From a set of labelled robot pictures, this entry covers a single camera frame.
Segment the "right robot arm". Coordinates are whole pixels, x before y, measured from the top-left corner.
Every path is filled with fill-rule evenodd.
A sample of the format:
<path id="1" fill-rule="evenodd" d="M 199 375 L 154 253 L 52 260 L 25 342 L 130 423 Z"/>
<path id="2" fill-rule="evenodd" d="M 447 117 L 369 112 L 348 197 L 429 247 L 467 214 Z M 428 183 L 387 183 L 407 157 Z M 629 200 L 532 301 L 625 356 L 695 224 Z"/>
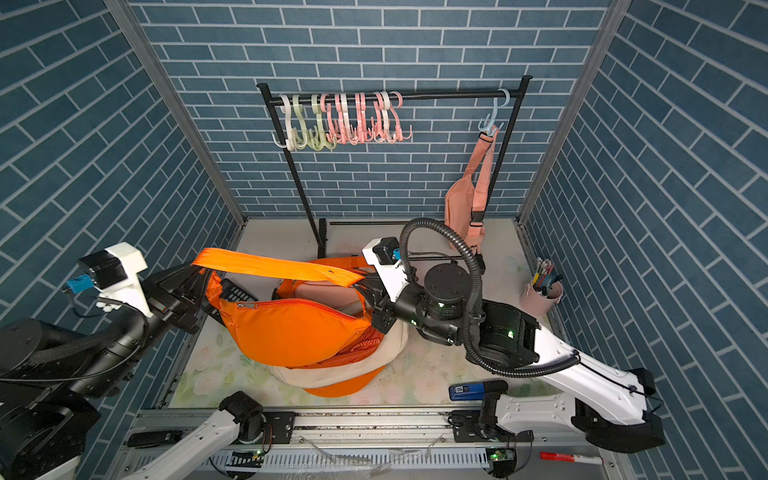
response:
<path id="1" fill-rule="evenodd" d="M 408 251 L 418 229 L 440 234 L 459 257 L 432 266 L 419 278 Z M 480 256 L 445 223 L 413 219 L 400 236 L 375 238 L 362 253 L 374 271 L 354 287 L 372 307 L 376 330 L 388 333 L 411 325 L 427 341 L 463 348 L 467 361 L 495 377 L 540 378 L 557 388 L 549 397 L 523 399 L 485 390 L 478 416 L 483 437 L 580 432 L 594 446 L 625 454 L 665 444 L 662 420 L 650 404 L 656 393 L 652 373 L 611 368 L 522 310 L 484 299 Z"/>

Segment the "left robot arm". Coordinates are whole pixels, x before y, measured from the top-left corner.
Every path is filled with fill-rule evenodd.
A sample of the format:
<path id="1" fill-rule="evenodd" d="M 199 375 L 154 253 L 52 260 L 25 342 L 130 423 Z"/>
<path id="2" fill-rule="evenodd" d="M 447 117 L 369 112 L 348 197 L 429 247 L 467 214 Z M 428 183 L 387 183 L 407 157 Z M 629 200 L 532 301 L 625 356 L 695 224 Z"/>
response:
<path id="1" fill-rule="evenodd" d="M 34 318 L 1 329 L 1 476 L 73 477 L 90 429 L 101 417 L 95 399 L 112 396 L 141 358 L 171 328 L 197 330 L 214 273 L 173 267 L 139 287 L 149 310 L 109 300 L 111 323 L 81 334 Z"/>

